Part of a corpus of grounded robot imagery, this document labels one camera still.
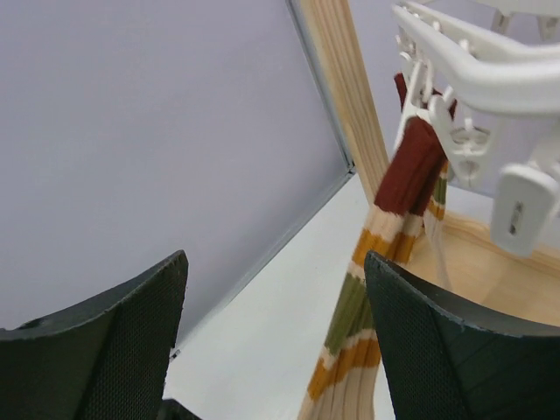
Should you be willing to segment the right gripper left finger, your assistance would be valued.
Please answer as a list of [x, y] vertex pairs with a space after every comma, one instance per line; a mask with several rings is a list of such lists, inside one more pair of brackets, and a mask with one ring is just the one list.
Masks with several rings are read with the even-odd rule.
[[85, 301], [1, 331], [3, 419], [186, 419], [164, 396], [183, 310], [180, 250]]

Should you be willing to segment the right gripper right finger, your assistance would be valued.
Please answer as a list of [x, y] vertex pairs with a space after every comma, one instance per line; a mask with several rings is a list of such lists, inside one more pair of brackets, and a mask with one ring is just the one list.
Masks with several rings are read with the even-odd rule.
[[370, 251], [367, 296], [398, 419], [557, 419], [559, 329], [445, 290]]

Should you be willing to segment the striped beige sock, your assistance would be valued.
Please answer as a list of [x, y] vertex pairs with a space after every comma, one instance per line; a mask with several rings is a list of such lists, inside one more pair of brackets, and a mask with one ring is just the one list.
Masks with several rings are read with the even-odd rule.
[[375, 381], [381, 362], [364, 263], [370, 251], [406, 265], [424, 231], [424, 210], [431, 193], [427, 183], [437, 153], [426, 138], [417, 157], [401, 142], [364, 221], [348, 264], [328, 333], [299, 410], [301, 419], [372, 419]]
[[450, 89], [440, 92], [433, 87], [433, 74], [420, 63], [416, 63], [411, 70], [398, 73], [395, 76], [395, 84], [402, 110], [395, 149], [399, 150], [401, 142], [407, 141], [412, 144], [417, 157], [426, 158], [428, 154], [420, 151], [420, 140], [426, 138], [429, 141], [430, 150], [437, 153], [437, 164], [432, 171], [434, 180], [426, 184], [430, 192], [430, 199], [423, 211], [423, 226], [436, 256], [439, 282], [443, 288], [450, 290], [452, 282], [446, 266], [443, 245], [443, 219], [449, 164], [438, 133], [433, 127], [433, 123], [438, 122], [439, 118], [432, 116], [429, 110], [431, 104], [439, 99], [444, 104], [444, 116], [452, 121], [457, 102], [453, 99]]

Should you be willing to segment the white plastic clip hanger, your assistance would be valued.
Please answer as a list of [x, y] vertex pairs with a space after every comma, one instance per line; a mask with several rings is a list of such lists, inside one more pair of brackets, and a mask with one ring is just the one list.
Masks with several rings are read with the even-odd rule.
[[557, 44], [524, 45], [411, 1], [392, 12], [408, 83], [397, 133], [416, 116], [430, 123], [462, 186], [480, 182], [496, 135], [470, 120], [455, 127], [453, 102], [496, 116], [559, 116]]

